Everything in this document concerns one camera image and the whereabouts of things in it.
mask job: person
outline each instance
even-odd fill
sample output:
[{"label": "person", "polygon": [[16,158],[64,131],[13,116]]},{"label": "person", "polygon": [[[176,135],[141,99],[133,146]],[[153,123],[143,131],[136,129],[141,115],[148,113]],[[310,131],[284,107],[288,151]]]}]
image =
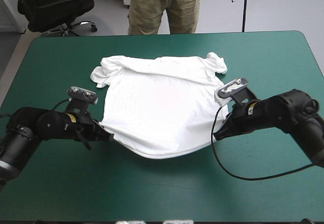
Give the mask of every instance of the person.
[{"label": "person", "polygon": [[128,34],[157,34],[164,10],[171,34],[195,33],[200,0],[131,0]]}]

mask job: gray floor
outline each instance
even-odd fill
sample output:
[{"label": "gray floor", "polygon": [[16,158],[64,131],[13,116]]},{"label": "gray floor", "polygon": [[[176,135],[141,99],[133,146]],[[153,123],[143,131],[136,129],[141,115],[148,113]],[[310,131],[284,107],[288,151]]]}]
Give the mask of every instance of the gray floor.
[{"label": "gray floor", "polygon": [[5,71],[20,36],[21,34],[16,32],[0,33],[0,78]]},{"label": "gray floor", "polygon": [[[240,32],[244,0],[201,0],[200,20],[197,33],[209,32]],[[324,72],[324,0],[248,0],[246,31],[299,30],[303,32]],[[128,8],[123,0],[95,0],[95,7],[90,12],[77,18],[77,21],[91,20],[97,24],[98,31],[92,33],[90,27],[78,29],[82,35],[122,35],[127,34]],[[167,18],[164,15],[159,33],[169,33]],[[7,41],[17,35],[5,36],[0,33],[2,65],[8,61],[13,46]],[[27,48],[31,40],[39,34],[27,32],[22,35],[24,42],[20,46]],[[23,58],[24,50],[16,48]]]}]

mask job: yellow label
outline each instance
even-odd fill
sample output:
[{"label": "yellow label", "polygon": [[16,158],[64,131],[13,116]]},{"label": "yellow label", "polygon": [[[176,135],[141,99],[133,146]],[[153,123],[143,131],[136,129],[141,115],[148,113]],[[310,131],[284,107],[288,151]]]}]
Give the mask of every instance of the yellow label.
[{"label": "yellow label", "polygon": [[253,103],[253,104],[251,104],[251,105],[249,106],[248,115],[253,114],[253,109],[254,109],[254,106],[255,106],[256,104],[257,104],[257,102],[255,102],[255,103]]},{"label": "yellow label", "polygon": [[67,114],[67,115],[70,117],[72,123],[76,123],[76,118],[74,115],[72,115],[72,114]]}]

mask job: tripod leg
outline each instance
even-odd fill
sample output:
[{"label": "tripod leg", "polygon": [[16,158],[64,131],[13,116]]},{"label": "tripod leg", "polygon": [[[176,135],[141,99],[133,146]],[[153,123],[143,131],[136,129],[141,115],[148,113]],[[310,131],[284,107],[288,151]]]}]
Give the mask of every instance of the tripod leg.
[{"label": "tripod leg", "polygon": [[242,32],[245,32],[245,20],[246,20],[246,15],[247,15],[247,2],[248,2],[248,0],[244,0]]}]

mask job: green table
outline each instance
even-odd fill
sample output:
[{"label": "green table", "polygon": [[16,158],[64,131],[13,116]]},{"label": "green table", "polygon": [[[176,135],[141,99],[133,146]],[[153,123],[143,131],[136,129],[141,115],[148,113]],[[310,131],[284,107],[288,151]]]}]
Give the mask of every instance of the green table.
[{"label": "green table", "polygon": [[[103,36],[34,40],[0,113],[24,106],[52,108],[76,85],[97,92],[99,103],[89,110],[100,120],[107,88],[95,88],[89,76],[102,57],[205,57],[210,51],[225,58],[228,72],[220,75],[224,82],[243,76],[260,99],[298,88],[324,104],[323,76],[304,35],[296,31]],[[6,123],[0,121],[2,136]],[[319,167],[245,182],[223,172],[210,147],[150,160],[116,142],[91,145],[88,152],[74,141],[43,142],[21,175],[0,193],[0,219],[324,220],[324,171]],[[228,138],[217,148],[230,169],[247,176],[308,163],[290,136],[278,129]]]}]

